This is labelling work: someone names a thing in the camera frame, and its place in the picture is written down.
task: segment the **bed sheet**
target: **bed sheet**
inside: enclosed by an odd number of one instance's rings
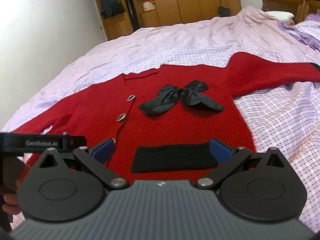
[[[239,51],[274,62],[314,62],[320,53],[282,32],[277,21],[253,7],[238,15],[192,24],[143,28],[96,46],[68,65],[53,81],[23,105],[5,125],[12,131],[56,102],[91,84],[121,73],[139,73],[161,64],[206,64],[225,67]],[[296,82],[259,90],[235,100],[257,148],[281,149],[308,191],[300,220],[320,229],[320,83]],[[21,217],[15,217],[15,225]]]

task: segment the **hanging black clothes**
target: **hanging black clothes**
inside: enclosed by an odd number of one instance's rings
[[[101,16],[104,19],[114,17],[125,12],[120,0],[100,0]]]

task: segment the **black bow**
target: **black bow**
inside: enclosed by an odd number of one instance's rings
[[[145,114],[160,114],[168,111],[180,99],[185,106],[195,106],[199,103],[203,103],[213,110],[222,111],[224,108],[222,105],[219,105],[206,95],[199,93],[200,91],[207,89],[207,84],[198,80],[193,80],[184,88],[165,85],[158,92],[156,98],[152,98],[141,104],[139,108]]]

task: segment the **gray ribbed panel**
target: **gray ribbed panel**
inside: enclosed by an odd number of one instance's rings
[[[312,232],[297,220],[260,225],[226,211],[215,193],[188,180],[135,181],[112,191],[94,213],[65,224],[28,220],[16,240],[307,240]]]

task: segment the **blue gripper pad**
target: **blue gripper pad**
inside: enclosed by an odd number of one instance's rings
[[[214,139],[210,140],[209,143],[210,153],[217,160],[218,163],[222,164],[233,156],[232,150],[228,149],[221,143]]]
[[[98,162],[105,164],[115,152],[115,143],[113,139],[107,139],[99,143],[96,147],[91,148],[90,155]]]

